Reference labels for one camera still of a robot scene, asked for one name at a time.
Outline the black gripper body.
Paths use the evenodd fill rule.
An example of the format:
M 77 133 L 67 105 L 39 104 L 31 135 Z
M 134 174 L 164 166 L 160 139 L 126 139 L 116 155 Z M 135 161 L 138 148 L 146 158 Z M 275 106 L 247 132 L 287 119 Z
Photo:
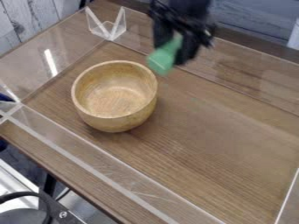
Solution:
M 211 0 L 151 0 L 148 16 L 170 22 L 182 34 L 192 32 L 200 45 L 210 47 L 215 35 L 210 7 Z

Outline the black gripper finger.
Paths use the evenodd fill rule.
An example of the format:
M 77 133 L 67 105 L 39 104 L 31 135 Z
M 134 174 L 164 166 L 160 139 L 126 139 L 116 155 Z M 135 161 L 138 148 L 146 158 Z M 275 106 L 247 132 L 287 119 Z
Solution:
M 192 32 L 186 32 L 182 35 L 182 47 L 175 56 L 175 65 L 184 65 L 190 60 L 192 60 L 198 54 L 202 47 L 202 42 Z
M 178 49 L 180 46 L 180 34 L 174 29 L 170 22 L 155 19 L 154 20 L 154 48 L 168 47 Z

